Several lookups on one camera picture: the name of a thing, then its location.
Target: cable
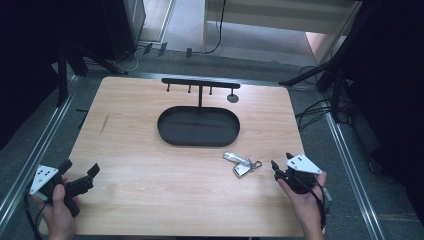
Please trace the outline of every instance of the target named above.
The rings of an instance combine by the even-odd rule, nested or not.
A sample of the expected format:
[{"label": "cable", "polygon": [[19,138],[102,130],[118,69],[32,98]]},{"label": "cable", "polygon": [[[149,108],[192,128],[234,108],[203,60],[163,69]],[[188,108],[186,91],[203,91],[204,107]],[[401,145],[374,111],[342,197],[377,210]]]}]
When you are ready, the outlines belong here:
[{"label": "cable", "polygon": [[40,218],[41,213],[43,212],[44,208],[47,206],[47,202],[44,202],[44,206],[40,209],[40,211],[37,214],[37,217],[35,218],[35,224],[38,223],[38,219]]},{"label": "cable", "polygon": [[224,19],[225,3],[226,3],[226,2],[227,2],[227,1],[226,1],[226,0],[224,0],[224,4],[222,5],[221,21],[220,21],[220,24],[219,24],[219,41],[218,41],[218,44],[216,45],[216,47],[215,47],[213,50],[208,51],[208,52],[204,52],[203,54],[211,54],[211,53],[215,52],[215,50],[216,50],[216,49],[219,47],[219,45],[221,44],[221,39],[222,39],[222,21],[223,21],[223,19]]},{"label": "cable", "polygon": [[134,52],[134,58],[135,58],[135,60],[136,60],[136,65],[135,65],[135,67],[133,67],[133,68],[131,68],[131,69],[125,69],[125,68],[123,68],[123,67],[119,66],[119,65],[116,63],[116,61],[113,61],[113,64],[115,64],[118,68],[120,68],[121,70],[124,70],[124,71],[126,71],[126,72],[134,71],[134,70],[135,70],[135,69],[137,69],[137,67],[138,67],[138,58],[137,58],[137,53],[138,53],[140,50],[142,50],[142,49],[138,49],[137,51],[135,51],[135,52]]},{"label": "cable", "polygon": [[[37,221],[36,222],[34,222],[33,221],[33,219],[32,219],[32,215],[31,215],[31,212],[30,212],[30,210],[29,210],[29,201],[28,201],[28,190],[29,190],[29,188],[30,188],[30,184],[31,183],[29,183],[28,185],[27,185],[27,187],[26,187],[26,189],[24,190],[24,196],[23,196],[23,199],[24,199],[24,209],[25,209],[25,215],[26,215],[26,217],[27,217],[27,219],[28,219],[28,222],[29,222],[29,225],[31,226],[31,229],[32,229],[32,231],[34,232],[34,238],[36,239],[36,240],[43,240],[43,238],[41,237],[41,235],[40,235],[40,233],[38,232],[38,229],[37,229],[37,222],[38,222],[38,219],[37,219]],[[40,210],[40,212],[38,213],[38,215],[37,215],[37,218],[39,217],[39,215],[40,215],[40,213],[43,211],[43,209],[41,209]]]},{"label": "cable", "polygon": [[[312,104],[311,106],[307,107],[305,109],[305,111],[303,111],[302,113],[298,113],[295,115],[295,118],[299,118],[297,124],[298,124],[298,129],[299,132],[303,131],[306,127],[308,127],[309,125],[319,121],[325,114],[331,112],[332,107],[331,106],[326,106],[326,107],[319,107],[319,108],[313,108],[314,106],[316,106],[317,104],[324,102],[324,101],[331,101],[331,98],[329,99],[323,99],[320,100],[314,104]],[[336,110],[337,114],[342,112],[347,114],[347,109],[344,107],[338,107]],[[309,122],[305,123],[302,125],[302,120],[306,115],[312,115],[312,114],[318,114],[321,113],[320,115],[318,115],[317,117],[312,118]],[[340,121],[340,123],[342,124],[350,124],[350,117],[348,116],[348,120],[347,121]]]},{"label": "cable", "polygon": [[[303,69],[308,68],[308,67],[315,68],[316,66],[304,66],[301,69],[299,69],[298,75],[300,76],[302,74]],[[308,82],[306,80],[304,80],[304,82],[307,83],[307,84],[310,84],[310,85],[315,85],[318,82],[317,74],[314,75],[314,78],[315,78],[315,83],[311,83],[311,82]]]}]

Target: metal frame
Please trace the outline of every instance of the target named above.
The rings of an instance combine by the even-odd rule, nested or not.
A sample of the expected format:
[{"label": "metal frame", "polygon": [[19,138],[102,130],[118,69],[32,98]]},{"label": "metal frame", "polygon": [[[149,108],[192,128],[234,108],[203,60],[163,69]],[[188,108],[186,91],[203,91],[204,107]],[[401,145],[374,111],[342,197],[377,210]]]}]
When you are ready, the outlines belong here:
[{"label": "metal frame", "polygon": [[50,145],[51,140],[53,139],[57,129],[59,128],[68,108],[74,98],[75,89],[78,86],[82,76],[73,76],[68,83],[69,95],[65,99],[61,107],[56,108],[52,117],[50,118],[49,123],[44,129],[41,137],[38,139],[34,149],[32,150],[30,156],[26,160],[22,170],[20,171],[18,177],[15,179],[12,187],[9,192],[5,195],[3,202],[0,205],[0,236],[3,235],[6,226],[12,217],[16,207],[18,206],[23,192],[27,184],[33,178],[35,171],[38,168],[38,164],[43,158],[47,148]]}]

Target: gray floor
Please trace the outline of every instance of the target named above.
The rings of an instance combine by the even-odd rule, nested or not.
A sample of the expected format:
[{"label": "gray floor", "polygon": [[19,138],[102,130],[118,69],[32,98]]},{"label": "gray floor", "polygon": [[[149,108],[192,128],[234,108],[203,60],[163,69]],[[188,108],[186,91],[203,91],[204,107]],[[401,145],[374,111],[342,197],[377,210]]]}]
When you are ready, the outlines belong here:
[{"label": "gray floor", "polygon": [[[191,58],[186,58],[184,53],[172,51],[168,51],[164,56],[159,57],[157,51],[152,51],[147,55],[138,52],[138,67],[129,73],[129,77],[142,77],[146,76],[147,73],[172,74],[230,78],[242,84],[277,86],[278,81],[291,79],[299,74],[303,66],[313,64],[311,62],[312,54],[305,44],[306,36],[302,40],[301,34],[295,34],[298,34],[296,37],[301,39],[297,41],[299,44],[282,48],[286,48],[285,52],[297,55],[296,57],[286,55],[286,58],[278,61],[274,57],[271,57],[272,60],[263,58],[248,60],[247,56],[239,56],[237,52],[233,52],[232,58],[211,55],[193,55]],[[172,39],[169,36],[165,36],[167,41],[169,43],[174,42],[171,41]],[[223,42],[224,49],[227,43],[227,41]],[[136,61],[135,58],[128,58],[119,64],[129,69],[136,65]],[[87,77],[78,81],[74,99],[41,159],[42,164],[56,166],[69,156],[79,133],[78,126],[84,118],[84,113],[78,112],[76,109],[89,109],[101,80],[111,75],[97,65],[89,65],[89,68],[90,72]],[[289,93],[295,113],[304,111],[308,106],[321,99],[314,87],[305,82],[289,89]],[[9,189],[18,177],[20,169],[22,169],[43,129],[48,124],[55,111],[56,100],[57,92],[54,92],[21,127],[9,145],[0,151],[0,162],[2,163],[0,170],[1,199],[9,193]],[[358,170],[379,224],[381,224],[385,239],[423,239],[423,227],[413,213],[404,188],[389,176],[377,176],[370,173],[368,159],[356,137],[354,128],[349,125],[340,125],[339,127],[342,129],[344,140],[349,146],[354,166]],[[342,161],[327,119],[322,118],[307,127],[301,132],[301,138],[305,154],[329,173],[327,188],[331,192],[333,202],[328,215],[326,239],[375,239],[371,237],[372,234],[370,235],[368,231],[357,196],[355,196],[347,174],[347,166]],[[30,239],[32,237],[21,207],[21,204],[16,207],[1,235],[1,239]],[[31,205],[31,208],[36,212],[34,205]],[[117,239],[117,237],[78,236],[77,239]]]}]

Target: floor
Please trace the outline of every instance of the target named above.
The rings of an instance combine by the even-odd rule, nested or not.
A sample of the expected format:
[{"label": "floor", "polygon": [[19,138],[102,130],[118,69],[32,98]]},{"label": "floor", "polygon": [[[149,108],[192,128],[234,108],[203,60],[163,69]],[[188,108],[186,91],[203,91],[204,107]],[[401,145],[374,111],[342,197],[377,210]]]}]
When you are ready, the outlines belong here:
[{"label": "floor", "polygon": [[[153,22],[149,20],[151,14],[149,11],[152,10],[148,10],[148,0],[144,1],[147,15],[145,29],[148,29],[149,22]],[[164,2],[165,7],[161,9],[169,9],[170,5],[166,5],[169,1]],[[225,23],[222,27],[221,45],[211,54],[212,56],[195,55],[185,58],[187,48],[197,51],[202,47],[203,17],[199,14],[203,11],[202,2],[175,0],[168,15],[168,24],[161,28],[164,31],[156,31],[156,35],[151,35],[150,39],[146,38],[147,40],[140,43],[145,45],[152,42],[155,48],[160,48],[162,43],[168,43],[168,51],[164,56],[159,56],[158,51],[145,55],[140,51],[137,53],[138,58],[128,58],[117,64],[126,69],[137,66],[129,73],[129,77],[160,73],[186,77],[231,78],[246,84],[270,86],[275,86],[281,80],[289,80],[305,71],[305,67],[315,65],[312,52],[307,46],[306,36],[302,32]],[[162,16],[162,19],[166,20],[166,14]],[[208,24],[207,48],[213,49],[219,36],[216,28],[219,23]],[[19,173],[5,169],[23,168],[24,164],[19,161],[27,158],[32,161],[41,159],[44,164],[56,164],[57,159],[69,156],[78,136],[78,126],[84,119],[84,113],[76,109],[89,109],[101,79],[110,75],[97,65],[90,64],[89,67],[90,73],[83,79],[84,81],[72,81],[77,83],[75,89],[78,94],[73,95],[74,99],[67,106],[66,117],[56,129],[57,132],[53,134],[52,139],[47,139],[49,147],[45,153],[31,158],[33,147],[37,145],[39,137],[43,136],[44,126],[49,124],[50,116],[54,114],[52,108],[55,106],[57,93],[52,94],[40,106],[11,144],[0,152],[1,161],[4,163],[4,170],[1,172],[1,197],[11,194],[8,189],[11,185],[17,184],[14,179]],[[304,111],[312,103],[325,97],[315,91],[313,85],[305,82],[290,89],[290,96],[296,113]],[[327,239],[422,239],[424,229],[408,205],[404,189],[389,176],[376,176],[370,173],[364,150],[352,126],[334,125],[331,118],[324,117],[302,131],[301,137],[305,153],[330,172],[328,188],[332,193],[333,202],[328,216]],[[0,228],[0,234],[3,232],[2,239],[29,238],[30,229],[22,211],[17,210],[10,217],[10,224],[5,229]],[[374,218],[376,222],[370,222],[369,218]],[[79,236],[77,239],[117,238]]]}]

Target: metal hook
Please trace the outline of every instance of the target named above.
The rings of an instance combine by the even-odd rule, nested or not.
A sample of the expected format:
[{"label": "metal hook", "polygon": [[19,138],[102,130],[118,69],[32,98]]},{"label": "metal hook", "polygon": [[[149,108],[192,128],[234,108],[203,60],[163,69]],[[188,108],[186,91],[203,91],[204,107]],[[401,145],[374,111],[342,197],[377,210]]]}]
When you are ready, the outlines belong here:
[{"label": "metal hook", "polygon": [[261,161],[256,161],[254,164],[252,164],[250,166],[252,169],[256,169],[258,167],[262,167],[262,162]]}]

